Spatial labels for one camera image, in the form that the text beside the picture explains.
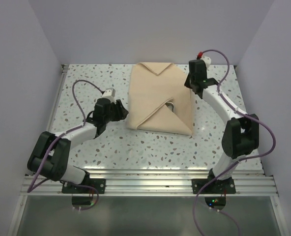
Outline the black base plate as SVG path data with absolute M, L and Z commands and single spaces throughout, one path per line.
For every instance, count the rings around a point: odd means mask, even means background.
M 194 178 L 191 179 L 192 190 L 194 194 L 197 194 L 201 189 L 200 194 L 235 194 L 235 183 L 232 178 L 226 180 L 216 180 L 204 188 L 209 182 L 206 178 Z
M 80 184 L 68 182 L 64 184 L 61 192 L 63 194 L 104 194 L 106 188 L 106 179 L 87 178 Z

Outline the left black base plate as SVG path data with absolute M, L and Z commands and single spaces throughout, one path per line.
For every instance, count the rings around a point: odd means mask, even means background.
M 61 192 L 63 194 L 104 194 L 106 188 L 106 179 L 87 178 L 80 184 L 68 182 L 64 184 Z

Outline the beige cloth wrap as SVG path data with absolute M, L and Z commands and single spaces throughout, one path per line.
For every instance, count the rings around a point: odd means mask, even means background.
M 171 62 L 139 62 L 129 82 L 126 126 L 181 135 L 193 134 L 191 91 L 186 74 Z M 166 105 L 172 102 L 173 113 Z

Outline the stainless steel tray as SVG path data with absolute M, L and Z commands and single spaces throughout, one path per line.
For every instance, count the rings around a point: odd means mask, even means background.
M 166 102 L 165 105 L 174 113 L 175 112 L 175 106 L 172 102 Z

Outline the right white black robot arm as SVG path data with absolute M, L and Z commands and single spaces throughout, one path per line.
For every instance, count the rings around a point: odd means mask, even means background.
M 207 64 L 202 59 L 189 61 L 189 73 L 184 84 L 200 99 L 208 103 L 225 125 L 221 145 L 223 154 L 218 163 L 211 169 L 212 176 L 207 181 L 209 191 L 220 192 L 225 187 L 224 180 L 232 177 L 242 158 L 251 154 L 259 146 L 259 124 L 246 118 L 246 112 L 238 114 L 238 107 L 218 89 L 218 82 L 207 77 Z

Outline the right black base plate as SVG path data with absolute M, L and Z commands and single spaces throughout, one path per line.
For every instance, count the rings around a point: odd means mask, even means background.
M 197 194 L 201 189 L 200 194 L 235 194 L 235 183 L 232 178 L 226 180 L 216 180 L 204 188 L 209 182 L 206 178 L 194 178 L 191 179 L 192 190 L 194 194 Z

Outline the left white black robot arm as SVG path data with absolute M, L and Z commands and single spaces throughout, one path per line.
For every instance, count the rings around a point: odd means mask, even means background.
M 90 189 L 87 172 L 68 164 L 71 149 L 99 137 L 109 122 L 124 120 L 127 115 L 121 100 L 99 98 L 84 125 L 61 133 L 41 133 L 28 160 L 28 170 L 52 181 L 72 182 L 79 193 L 87 192 Z

